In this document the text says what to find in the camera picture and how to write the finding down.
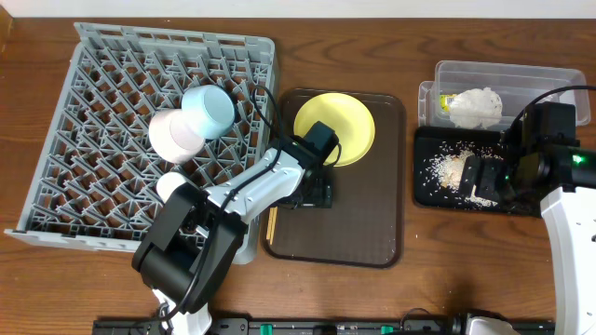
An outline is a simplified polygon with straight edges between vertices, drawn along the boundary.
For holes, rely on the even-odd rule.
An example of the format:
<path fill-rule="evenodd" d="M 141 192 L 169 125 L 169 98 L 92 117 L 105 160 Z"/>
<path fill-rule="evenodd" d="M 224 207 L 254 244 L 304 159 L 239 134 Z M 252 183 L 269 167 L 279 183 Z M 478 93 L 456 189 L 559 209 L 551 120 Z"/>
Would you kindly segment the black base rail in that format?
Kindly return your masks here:
<path fill-rule="evenodd" d="M 553 334 L 555 324 L 544 320 L 509 321 L 502 315 L 483 311 L 443 316 L 416 310 L 400 320 L 377 322 L 222 318 L 213 321 L 207 332 L 213 335 Z"/>

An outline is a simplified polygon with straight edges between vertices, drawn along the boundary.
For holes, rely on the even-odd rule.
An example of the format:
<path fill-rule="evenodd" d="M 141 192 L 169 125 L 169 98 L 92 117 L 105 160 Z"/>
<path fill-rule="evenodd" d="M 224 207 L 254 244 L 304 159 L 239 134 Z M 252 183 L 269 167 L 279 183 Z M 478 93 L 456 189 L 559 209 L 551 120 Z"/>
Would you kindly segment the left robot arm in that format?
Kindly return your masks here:
<path fill-rule="evenodd" d="M 156 316 L 138 327 L 150 334 L 206 333 L 211 325 L 208 302 L 250 223 L 294 194 L 340 146 L 334 135 L 325 140 L 285 137 L 232 180 L 204 189 L 178 173 L 161 177 L 164 207 L 131 263 L 160 304 Z"/>

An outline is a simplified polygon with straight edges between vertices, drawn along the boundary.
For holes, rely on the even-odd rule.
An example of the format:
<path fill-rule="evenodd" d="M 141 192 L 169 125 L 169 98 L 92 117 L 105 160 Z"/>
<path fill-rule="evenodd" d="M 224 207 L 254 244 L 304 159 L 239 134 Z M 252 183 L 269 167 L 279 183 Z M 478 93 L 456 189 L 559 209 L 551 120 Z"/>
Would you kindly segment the white cup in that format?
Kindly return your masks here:
<path fill-rule="evenodd" d="M 179 172 L 168 172 L 161 176 L 156 183 L 156 192 L 163 202 L 167 202 L 171 194 L 188 179 Z"/>

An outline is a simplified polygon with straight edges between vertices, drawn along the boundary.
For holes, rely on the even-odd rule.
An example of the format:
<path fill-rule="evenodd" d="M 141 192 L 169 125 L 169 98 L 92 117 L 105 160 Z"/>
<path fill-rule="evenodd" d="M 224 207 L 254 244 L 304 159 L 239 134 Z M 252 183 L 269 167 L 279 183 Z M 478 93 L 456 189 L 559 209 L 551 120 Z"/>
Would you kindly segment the brown serving tray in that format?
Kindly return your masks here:
<path fill-rule="evenodd" d="M 403 252 L 406 110 L 390 95 L 355 93 L 372 113 L 372 148 L 356 163 L 332 169 L 331 208 L 271 210 L 264 250 L 284 260 L 385 269 Z"/>

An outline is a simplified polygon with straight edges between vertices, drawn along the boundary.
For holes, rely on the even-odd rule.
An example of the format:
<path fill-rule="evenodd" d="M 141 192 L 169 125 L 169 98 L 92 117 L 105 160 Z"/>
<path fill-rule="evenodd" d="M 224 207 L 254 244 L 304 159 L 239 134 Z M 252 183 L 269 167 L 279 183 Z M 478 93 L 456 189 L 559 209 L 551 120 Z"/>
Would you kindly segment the grey plastic dish rack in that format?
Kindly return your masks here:
<path fill-rule="evenodd" d="M 269 140 L 267 93 L 278 85 L 266 37 L 78 22 L 62 85 L 18 225 L 30 245 L 132 252 L 161 209 L 157 180 L 177 171 L 195 185 L 228 181 Z M 192 87 L 215 85 L 235 102 L 228 133 L 174 165 L 153 150 L 151 118 Z"/>

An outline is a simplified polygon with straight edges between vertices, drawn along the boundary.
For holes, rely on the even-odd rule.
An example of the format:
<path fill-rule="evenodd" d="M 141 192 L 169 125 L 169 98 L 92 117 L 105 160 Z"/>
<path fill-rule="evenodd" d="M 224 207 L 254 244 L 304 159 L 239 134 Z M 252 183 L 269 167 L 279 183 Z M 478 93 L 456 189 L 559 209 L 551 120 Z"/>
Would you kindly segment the clear plastic bin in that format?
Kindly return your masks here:
<path fill-rule="evenodd" d="M 440 107 L 441 94 L 460 94 L 473 88 L 489 87 L 503 103 L 501 121 L 487 129 L 508 129 L 522 109 L 552 89 L 583 86 L 585 75 L 576 69 L 516 65 L 505 63 L 442 60 L 435 67 L 435 78 L 420 84 L 418 125 L 420 127 L 457 127 Z"/>

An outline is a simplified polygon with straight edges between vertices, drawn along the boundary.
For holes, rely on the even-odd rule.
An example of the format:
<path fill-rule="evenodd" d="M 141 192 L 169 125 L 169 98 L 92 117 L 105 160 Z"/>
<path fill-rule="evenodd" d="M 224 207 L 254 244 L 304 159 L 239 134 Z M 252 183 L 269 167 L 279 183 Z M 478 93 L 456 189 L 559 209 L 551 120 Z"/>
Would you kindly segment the black waste tray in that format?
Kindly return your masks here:
<path fill-rule="evenodd" d="M 458 193 L 465 160 L 472 156 L 504 158 L 497 131 L 453 127 L 419 127 L 413 143 L 413 197 L 422 207 L 507 213 L 539 217 L 540 207 L 499 205 L 495 201 Z"/>

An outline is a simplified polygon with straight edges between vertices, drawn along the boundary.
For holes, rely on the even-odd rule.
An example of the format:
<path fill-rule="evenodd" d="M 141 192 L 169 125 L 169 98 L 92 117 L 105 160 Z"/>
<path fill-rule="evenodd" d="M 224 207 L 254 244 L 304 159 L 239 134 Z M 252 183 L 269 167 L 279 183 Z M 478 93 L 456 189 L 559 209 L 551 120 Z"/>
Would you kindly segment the yellow plate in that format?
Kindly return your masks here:
<path fill-rule="evenodd" d="M 325 161 L 337 167 L 360 160 L 373 146 L 375 123 L 372 113 L 358 99 L 345 93 L 323 93 L 308 100 L 297 112 L 293 122 L 295 135 L 303 137 L 316 123 L 331 128 L 339 139 L 342 152 L 334 148 Z"/>

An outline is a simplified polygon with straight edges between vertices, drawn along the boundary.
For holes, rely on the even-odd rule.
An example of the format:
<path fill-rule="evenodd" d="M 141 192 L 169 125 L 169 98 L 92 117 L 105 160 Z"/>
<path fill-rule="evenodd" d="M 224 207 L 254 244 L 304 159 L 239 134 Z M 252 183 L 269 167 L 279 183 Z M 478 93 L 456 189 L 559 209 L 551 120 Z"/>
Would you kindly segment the white paper napkin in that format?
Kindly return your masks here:
<path fill-rule="evenodd" d="M 473 88 L 457 94 L 446 104 L 450 120 L 461 128 L 487 129 L 502 118 L 503 103 L 489 87 Z"/>

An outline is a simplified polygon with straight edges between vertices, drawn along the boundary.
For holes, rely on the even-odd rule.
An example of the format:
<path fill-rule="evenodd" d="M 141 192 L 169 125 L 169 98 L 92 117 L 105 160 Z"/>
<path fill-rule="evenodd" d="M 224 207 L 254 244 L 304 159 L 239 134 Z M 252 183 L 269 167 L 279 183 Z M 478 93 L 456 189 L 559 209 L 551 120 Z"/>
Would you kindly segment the spilled rice food waste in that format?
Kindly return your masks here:
<path fill-rule="evenodd" d="M 458 193 L 465 161 L 472 155 L 501 158 L 493 148 L 480 146 L 474 141 L 456 141 L 454 144 L 441 141 L 439 152 L 423 159 L 426 166 L 421 174 L 426 174 L 426 176 L 422 186 L 427 189 L 427 191 L 423 191 L 423 195 L 429 195 L 432 200 L 446 200 L 466 208 L 496 208 L 497 203 L 495 201 L 482 199 L 474 195 L 466 197 Z"/>

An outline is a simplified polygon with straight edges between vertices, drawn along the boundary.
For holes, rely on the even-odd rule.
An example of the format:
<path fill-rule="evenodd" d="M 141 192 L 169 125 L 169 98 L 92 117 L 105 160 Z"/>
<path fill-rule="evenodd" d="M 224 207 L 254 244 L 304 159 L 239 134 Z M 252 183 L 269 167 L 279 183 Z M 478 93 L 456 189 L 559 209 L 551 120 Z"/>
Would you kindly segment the light blue bowl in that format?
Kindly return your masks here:
<path fill-rule="evenodd" d="M 215 140 L 227 133 L 236 117 L 232 99 L 215 85 L 189 88 L 183 94 L 182 112 L 184 123 L 206 140 Z"/>

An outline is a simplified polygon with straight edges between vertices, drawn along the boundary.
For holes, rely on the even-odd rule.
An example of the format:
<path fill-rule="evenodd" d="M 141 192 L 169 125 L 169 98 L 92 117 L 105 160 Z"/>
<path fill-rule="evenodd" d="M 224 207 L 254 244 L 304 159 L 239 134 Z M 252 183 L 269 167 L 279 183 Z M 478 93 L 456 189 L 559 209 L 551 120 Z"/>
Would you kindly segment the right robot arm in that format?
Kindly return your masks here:
<path fill-rule="evenodd" d="M 552 257 L 557 334 L 595 332 L 595 153 L 547 144 L 505 159 L 470 156 L 459 193 L 541 218 Z"/>

